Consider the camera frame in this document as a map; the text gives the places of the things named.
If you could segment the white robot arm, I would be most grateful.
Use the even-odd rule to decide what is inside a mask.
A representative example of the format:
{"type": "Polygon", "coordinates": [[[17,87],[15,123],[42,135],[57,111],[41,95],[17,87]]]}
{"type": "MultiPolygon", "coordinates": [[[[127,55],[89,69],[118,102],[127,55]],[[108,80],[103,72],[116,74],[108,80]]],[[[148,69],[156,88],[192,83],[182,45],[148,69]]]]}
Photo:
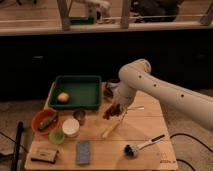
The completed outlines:
{"type": "Polygon", "coordinates": [[[145,59],[122,66],[119,79],[120,83],[114,91],[115,104],[126,108],[134,102],[136,92],[143,91],[182,111],[213,132],[213,97],[157,79],[151,75],[151,65],[145,59]]]}

